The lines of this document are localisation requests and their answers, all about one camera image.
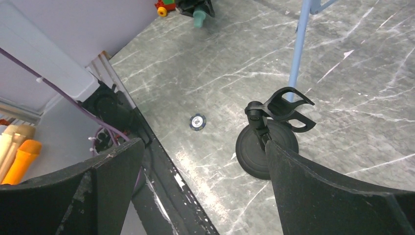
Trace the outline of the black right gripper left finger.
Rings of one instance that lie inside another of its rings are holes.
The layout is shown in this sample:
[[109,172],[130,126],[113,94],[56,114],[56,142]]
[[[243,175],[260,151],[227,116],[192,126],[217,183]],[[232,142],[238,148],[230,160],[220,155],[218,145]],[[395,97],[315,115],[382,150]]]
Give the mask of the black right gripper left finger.
[[1,234],[120,234],[144,150],[134,138],[58,171],[1,185]]

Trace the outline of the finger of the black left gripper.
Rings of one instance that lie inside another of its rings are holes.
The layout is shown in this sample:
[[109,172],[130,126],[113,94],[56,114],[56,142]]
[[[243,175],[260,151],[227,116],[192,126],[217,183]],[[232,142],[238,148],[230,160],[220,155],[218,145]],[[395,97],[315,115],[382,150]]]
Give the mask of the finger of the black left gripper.
[[176,8],[179,13],[193,17],[195,10],[202,10],[211,17],[215,17],[215,12],[211,0],[175,0]]

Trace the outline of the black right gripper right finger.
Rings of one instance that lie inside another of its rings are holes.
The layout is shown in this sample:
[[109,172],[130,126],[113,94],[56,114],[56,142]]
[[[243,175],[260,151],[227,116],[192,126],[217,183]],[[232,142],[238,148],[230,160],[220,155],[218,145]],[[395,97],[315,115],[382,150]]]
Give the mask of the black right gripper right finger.
[[360,181],[276,141],[265,146],[285,235],[412,235],[415,193]]

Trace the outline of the black microphone desk stand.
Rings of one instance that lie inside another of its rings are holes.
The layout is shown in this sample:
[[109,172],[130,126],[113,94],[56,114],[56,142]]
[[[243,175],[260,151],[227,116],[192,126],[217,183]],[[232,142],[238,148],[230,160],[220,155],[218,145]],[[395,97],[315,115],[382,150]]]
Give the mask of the black microphone desk stand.
[[314,105],[306,95],[292,87],[277,90],[265,103],[251,101],[245,108],[249,124],[240,132],[235,154],[240,166],[251,176],[270,180],[265,145],[277,141],[299,152],[296,133],[310,131],[316,123],[296,111],[300,105]]

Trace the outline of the mint green toy microphone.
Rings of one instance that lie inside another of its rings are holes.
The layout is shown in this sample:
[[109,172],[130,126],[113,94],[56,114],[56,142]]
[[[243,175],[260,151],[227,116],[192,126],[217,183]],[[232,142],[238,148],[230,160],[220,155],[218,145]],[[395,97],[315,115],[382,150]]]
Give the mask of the mint green toy microphone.
[[201,28],[207,14],[204,10],[197,9],[193,12],[193,24],[195,28]]

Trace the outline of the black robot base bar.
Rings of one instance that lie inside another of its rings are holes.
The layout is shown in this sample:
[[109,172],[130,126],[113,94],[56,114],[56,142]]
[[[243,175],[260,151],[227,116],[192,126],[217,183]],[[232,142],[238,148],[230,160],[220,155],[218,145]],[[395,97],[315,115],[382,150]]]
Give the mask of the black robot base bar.
[[81,103],[89,113],[129,138],[145,144],[140,183],[132,203],[148,235],[217,235],[218,231],[196,199],[178,168],[124,91],[123,85],[98,88]]

